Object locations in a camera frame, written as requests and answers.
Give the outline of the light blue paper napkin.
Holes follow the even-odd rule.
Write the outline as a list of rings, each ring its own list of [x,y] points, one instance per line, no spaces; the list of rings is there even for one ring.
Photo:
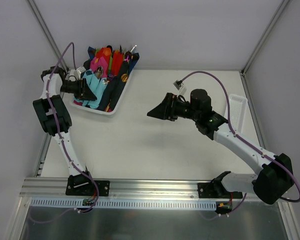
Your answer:
[[[85,77],[89,88],[97,97],[96,101],[99,103],[107,87],[107,85],[102,84],[101,80],[106,77],[98,79],[91,70],[87,70],[83,76]]]

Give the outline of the wooden handled spoon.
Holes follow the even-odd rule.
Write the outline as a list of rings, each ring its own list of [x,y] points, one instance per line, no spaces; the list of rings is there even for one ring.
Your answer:
[[[106,86],[108,84],[108,80],[106,78],[103,78],[101,80],[101,83]]]

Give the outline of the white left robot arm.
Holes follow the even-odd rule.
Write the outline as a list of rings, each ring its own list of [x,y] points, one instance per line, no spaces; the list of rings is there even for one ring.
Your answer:
[[[83,195],[94,191],[95,184],[87,167],[79,160],[71,140],[72,119],[61,93],[73,94],[79,100],[96,100],[85,78],[74,81],[66,79],[67,72],[53,66],[41,74],[43,90],[39,99],[32,102],[40,125],[59,146],[67,164],[71,188]]]

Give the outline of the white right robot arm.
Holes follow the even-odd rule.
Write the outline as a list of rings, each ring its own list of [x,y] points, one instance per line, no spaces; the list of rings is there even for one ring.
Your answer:
[[[275,155],[233,133],[229,121],[213,110],[204,89],[192,90],[189,101],[167,93],[147,116],[172,122],[178,118],[194,121],[201,134],[228,148],[253,170],[252,174],[225,171],[215,177],[212,189],[220,198],[232,192],[253,193],[272,205],[294,185],[290,158],[284,153]]]

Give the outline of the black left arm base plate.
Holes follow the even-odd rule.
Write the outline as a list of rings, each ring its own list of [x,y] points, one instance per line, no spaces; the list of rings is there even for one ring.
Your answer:
[[[98,188],[99,197],[108,197],[110,191],[110,181],[108,180],[95,180]],[[65,190],[66,196],[83,196],[91,197],[97,193],[95,185],[89,179],[81,179],[75,181],[74,178],[68,178],[67,187]]]

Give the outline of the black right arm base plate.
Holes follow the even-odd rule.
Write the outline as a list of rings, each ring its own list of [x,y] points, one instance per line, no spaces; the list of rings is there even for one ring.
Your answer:
[[[227,191],[221,183],[199,182],[197,192],[200,199],[242,199],[243,193]]]

